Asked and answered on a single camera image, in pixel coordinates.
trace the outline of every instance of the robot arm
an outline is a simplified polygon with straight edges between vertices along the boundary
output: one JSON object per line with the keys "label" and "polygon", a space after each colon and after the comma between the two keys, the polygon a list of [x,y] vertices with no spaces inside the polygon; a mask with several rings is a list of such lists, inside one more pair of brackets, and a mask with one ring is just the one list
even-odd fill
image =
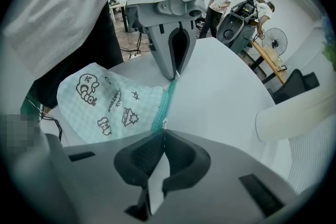
{"label": "robot arm", "polygon": [[128,0],[133,28],[147,34],[150,51],[168,79],[188,64],[196,43],[197,19],[206,11],[204,0]]}

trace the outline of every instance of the floor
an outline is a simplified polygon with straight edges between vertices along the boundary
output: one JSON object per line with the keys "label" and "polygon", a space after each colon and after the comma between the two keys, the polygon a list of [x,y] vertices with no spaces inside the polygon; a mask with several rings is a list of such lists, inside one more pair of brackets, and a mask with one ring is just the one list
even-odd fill
{"label": "floor", "polygon": [[[138,55],[138,53],[136,51],[128,52],[128,51],[125,51],[125,50],[136,50],[136,45],[137,45],[138,40],[139,40],[139,32],[136,31],[136,32],[132,32],[132,33],[125,33],[125,28],[124,28],[124,24],[123,24],[123,21],[122,21],[121,12],[116,12],[114,17],[116,18],[116,23],[114,24],[114,28],[116,30],[115,34],[116,34],[117,39],[119,41],[119,46],[122,50],[121,51],[122,57],[123,57],[124,61],[127,61],[127,60],[129,60],[130,55],[132,57],[134,57],[135,55]],[[206,37],[211,37],[210,31],[207,33]],[[149,45],[149,41],[148,41],[147,35],[142,35],[140,48],[139,48],[141,53],[139,55],[150,54],[148,45]],[[239,57],[247,65],[250,65],[250,64],[253,63],[253,61],[248,56],[246,56],[246,53],[240,54]],[[262,71],[262,69],[260,67],[256,68],[254,70],[254,72],[260,80],[265,79],[265,77],[266,77],[265,73]]]}

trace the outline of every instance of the black chair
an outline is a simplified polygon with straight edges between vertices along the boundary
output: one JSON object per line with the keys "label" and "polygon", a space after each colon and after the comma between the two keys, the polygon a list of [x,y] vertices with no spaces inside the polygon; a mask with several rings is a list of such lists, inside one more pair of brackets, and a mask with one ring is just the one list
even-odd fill
{"label": "black chair", "polygon": [[274,93],[269,91],[269,93],[275,104],[279,104],[319,85],[320,83],[314,72],[304,76],[299,69],[295,69],[279,90]]}

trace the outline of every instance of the light blue cloth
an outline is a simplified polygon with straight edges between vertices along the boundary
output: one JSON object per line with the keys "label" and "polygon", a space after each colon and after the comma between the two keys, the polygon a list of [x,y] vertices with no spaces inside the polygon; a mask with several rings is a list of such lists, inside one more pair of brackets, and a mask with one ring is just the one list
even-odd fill
{"label": "light blue cloth", "polygon": [[60,84],[57,101],[74,131],[98,143],[162,128],[174,87],[143,86],[92,63]]}

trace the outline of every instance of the black pants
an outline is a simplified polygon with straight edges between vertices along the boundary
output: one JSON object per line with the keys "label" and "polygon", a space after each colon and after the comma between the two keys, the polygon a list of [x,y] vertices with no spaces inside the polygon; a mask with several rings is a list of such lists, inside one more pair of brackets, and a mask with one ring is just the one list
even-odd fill
{"label": "black pants", "polygon": [[108,3],[83,45],[36,80],[29,93],[41,104],[54,108],[57,105],[56,96],[60,83],[93,62],[106,69],[123,62]]}
{"label": "black pants", "polygon": [[219,24],[220,18],[223,14],[208,8],[206,12],[205,22],[202,28],[202,31],[199,35],[199,38],[205,38],[208,30],[210,28],[211,35],[214,38],[217,38],[217,26]]}

